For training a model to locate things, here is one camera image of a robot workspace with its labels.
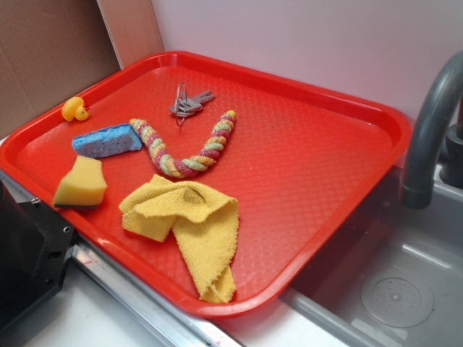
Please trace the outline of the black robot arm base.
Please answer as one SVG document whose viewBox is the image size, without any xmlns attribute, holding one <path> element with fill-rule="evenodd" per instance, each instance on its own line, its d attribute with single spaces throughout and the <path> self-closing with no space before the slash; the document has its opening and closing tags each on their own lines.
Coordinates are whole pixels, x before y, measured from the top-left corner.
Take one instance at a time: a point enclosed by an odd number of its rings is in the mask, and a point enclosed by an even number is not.
<svg viewBox="0 0 463 347">
<path fill-rule="evenodd" d="M 16 202 L 1 185 L 1 331 L 57 294 L 75 228 L 44 202 Z"/>
</svg>

